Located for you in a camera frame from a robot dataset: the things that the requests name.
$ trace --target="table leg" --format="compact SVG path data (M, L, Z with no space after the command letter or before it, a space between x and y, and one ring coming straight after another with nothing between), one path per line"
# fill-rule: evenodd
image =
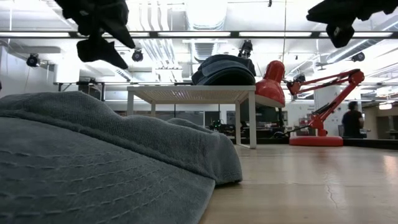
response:
M134 92L129 91L127 95L127 116L134 114Z
M235 102L235 138L236 144L241 144L241 102Z
M151 105L150 105L150 115L152 116L152 117L156 117L156 104L155 103L152 103Z
M250 148L257 147L256 133L256 96L254 91L249 92L249 123L250 123Z

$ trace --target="black hair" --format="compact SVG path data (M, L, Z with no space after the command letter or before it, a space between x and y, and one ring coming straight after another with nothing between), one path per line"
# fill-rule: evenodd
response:
M349 110L355 110L355 107L358 105L358 103L356 101L351 101L350 103L348 103L348 109Z

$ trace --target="white table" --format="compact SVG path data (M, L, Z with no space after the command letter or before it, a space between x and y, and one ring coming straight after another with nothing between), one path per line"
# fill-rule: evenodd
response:
M241 144L240 104L249 98L250 147L257 146L255 86L128 86L127 115L133 115L134 96L150 103L151 116L156 104L235 104L236 144Z

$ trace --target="wooden table surface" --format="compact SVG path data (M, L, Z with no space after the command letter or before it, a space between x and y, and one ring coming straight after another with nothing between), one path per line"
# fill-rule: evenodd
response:
M398 151L236 148L240 184L216 188L201 224L398 223Z

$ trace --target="red desk lamp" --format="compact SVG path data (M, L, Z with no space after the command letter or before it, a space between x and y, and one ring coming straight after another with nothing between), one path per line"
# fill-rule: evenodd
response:
M285 95L280 86L284 74L285 65L282 62L270 62L264 78L256 83L256 102L275 108L285 107Z
M327 80L329 78L335 79L319 86L301 90L301 86ZM344 82L349 83L348 86L331 103L327 103L325 106L322 106L312 113L311 121L307 126L299 128L315 128L318 130L317 136L290 137L289 144L293 146L342 146L342 137L326 136L328 133L326 130L323 129L323 122L326 120L330 113L333 113L336 107L349 95L349 93L351 93L355 89L355 87L357 87L364 79L365 76L363 72L361 72L359 69L354 69L348 72L343 72L337 75L331 75L329 77L319 78L308 82L287 82L287 88L292 95L304 93L306 91L317 90L330 85L339 85Z

